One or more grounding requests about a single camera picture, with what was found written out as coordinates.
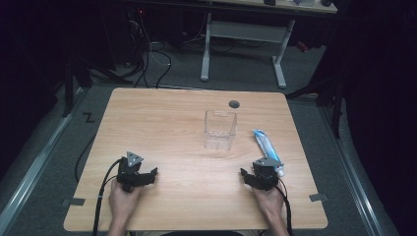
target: gray carpet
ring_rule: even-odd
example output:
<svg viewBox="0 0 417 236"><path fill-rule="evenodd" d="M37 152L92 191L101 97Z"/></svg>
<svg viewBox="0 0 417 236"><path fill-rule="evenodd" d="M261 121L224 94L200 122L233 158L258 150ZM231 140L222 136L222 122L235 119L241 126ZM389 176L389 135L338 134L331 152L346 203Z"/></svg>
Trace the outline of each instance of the gray carpet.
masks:
<svg viewBox="0 0 417 236"><path fill-rule="evenodd" d="M312 49L306 53L297 48L289 47L282 61L284 75L288 83L286 90L277 87L269 54L273 45L252 49L245 54L247 46L235 46L227 53L213 52L211 54L210 78L201 82L202 48L176 49L169 46L161 50L172 60L172 67L161 80L160 85L197 89L229 89L254 91L280 91L290 93L305 86L313 74L325 48ZM153 53L150 57L147 81L154 85L167 68L167 60L163 55ZM126 71L120 68L118 73ZM62 206L64 198L71 198L76 190L75 166L79 156L86 147L78 168L80 174L89 153L89 141L98 129L106 103L112 90L126 87L111 81L94 80L80 107L72 114L72 119L51 154L37 185L24 205L21 213L12 225L9 235L89 235L90 233L66 232L63 222L68 210ZM60 111L63 111L62 93L58 94L60 102L48 114L38 130L32 135L11 171L7 173L8 181L1 183L1 208L12 197L14 190L22 180L31 162L36 157L45 141L53 133L54 125L59 122ZM296 99L289 101L297 130L303 148L306 152L319 193L326 194L328 200L323 202L328 216L328 227L323 230L295 230L296 235L368 235L366 227L357 210L352 194L346 184L340 165L337 149L327 130L319 108L311 99ZM91 113L86 122L85 112ZM378 200L367 179L366 173L351 144L348 127L342 117L341 134L343 147L349 158L359 171L359 176L369 194L370 203L383 224L385 235L397 235L384 207Z"/></svg>

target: desk leg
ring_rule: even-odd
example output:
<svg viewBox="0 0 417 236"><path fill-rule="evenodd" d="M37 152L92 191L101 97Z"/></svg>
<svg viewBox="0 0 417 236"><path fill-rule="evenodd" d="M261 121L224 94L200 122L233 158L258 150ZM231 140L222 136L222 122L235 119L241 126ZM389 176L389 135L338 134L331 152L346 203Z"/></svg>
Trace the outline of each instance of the desk leg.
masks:
<svg viewBox="0 0 417 236"><path fill-rule="evenodd" d="M291 36L292 29L294 28L295 21L290 21L288 27L286 28L283 40L281 42L281 47L279 48L279 53L277 56L272 57L273 68L275 69L276 79L278 80L278 86L281 89L286 88L286 82L284 75L282 74L281 60L285 52L285 48L288 44L289 37Z"/></svg>
<svg viewBox="0 0 417 236"><path fill-rule="evenodd" d="M202 65L202 81L207 81L209 79L209 40L211 35L211 13L208 13L208 22L206 29L206 47L205 54L203 55L203 65Z"/></svg>

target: transparent box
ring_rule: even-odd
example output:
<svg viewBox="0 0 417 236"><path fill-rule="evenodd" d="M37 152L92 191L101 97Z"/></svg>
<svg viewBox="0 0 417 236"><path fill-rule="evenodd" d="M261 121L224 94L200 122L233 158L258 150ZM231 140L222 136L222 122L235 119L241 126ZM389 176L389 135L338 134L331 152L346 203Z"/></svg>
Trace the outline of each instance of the transparent box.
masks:
<svg viewBox="0 0 417 236"><path fill-rule="evenodd" d="M236 136L237 116L234 112L206 111L205 147L230 149Z"/></svg>

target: human hand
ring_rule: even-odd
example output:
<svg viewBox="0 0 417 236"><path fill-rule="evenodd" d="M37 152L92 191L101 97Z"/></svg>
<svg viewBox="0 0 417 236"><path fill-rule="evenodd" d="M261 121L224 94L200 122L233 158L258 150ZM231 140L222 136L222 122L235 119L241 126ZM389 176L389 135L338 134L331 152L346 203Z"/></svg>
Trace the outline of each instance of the human hand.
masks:
<svg viewBox="0 0 417 236"><path fill-rule="evenodd" d="M138 204L139 194L142 187L136 187L132 193L123 191L123 185L117 180L111 181L111 193L109 196L110 209L112 214L108 235L123 235L126 225Z"/></svg>
<svg viewBox="0 0 417 236"><path fill-rule="evenodd" d="M258 200L261 212L268 221L269 228L274 236L287 236L284 219L281 216L283 196L276 188L268 191L252 188Z"/></svg>

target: table top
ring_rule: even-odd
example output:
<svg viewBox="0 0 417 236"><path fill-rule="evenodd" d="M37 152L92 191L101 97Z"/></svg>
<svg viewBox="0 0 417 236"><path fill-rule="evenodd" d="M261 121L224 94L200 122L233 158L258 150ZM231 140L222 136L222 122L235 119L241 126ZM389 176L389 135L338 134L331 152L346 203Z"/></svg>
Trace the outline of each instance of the table top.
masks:
<svg viewBox="0 0 417 236"><path fill-rule="evenodd" d="M239 108L229 107L236 100ZM230 150L205 148L207 110L237 114ZM266 132L284 162L282 177L293 228L324 228L328 221L285 96L278 92L117 88L112 93L77 187L83 206L70 206L64 227L91 231L96 196L110 165L131 151L144 158L141 173L158 168L145 186L129 230L268 228L240 168L252 173L263 156L253 129ZM110 176L116 175L117 167ZM98 228L111 220L105 188Z"/></svg>
<svg viewBox="0 0 417 236"><path fill-rule="evenodd" d="M264 4L264 0L211 0L211 2L219 3L229 3L229 4L242 4L242 5L251 5L257 7L268 7L268 8L277 8L283 10L296 10L303 12L315 12L315 13L337 13L337 8L334 4L331 4L328 7L322 5L320 0L315 0L312 6L298 6L294 1L286 0L275 0L275 6L270 6Z"/></svg>

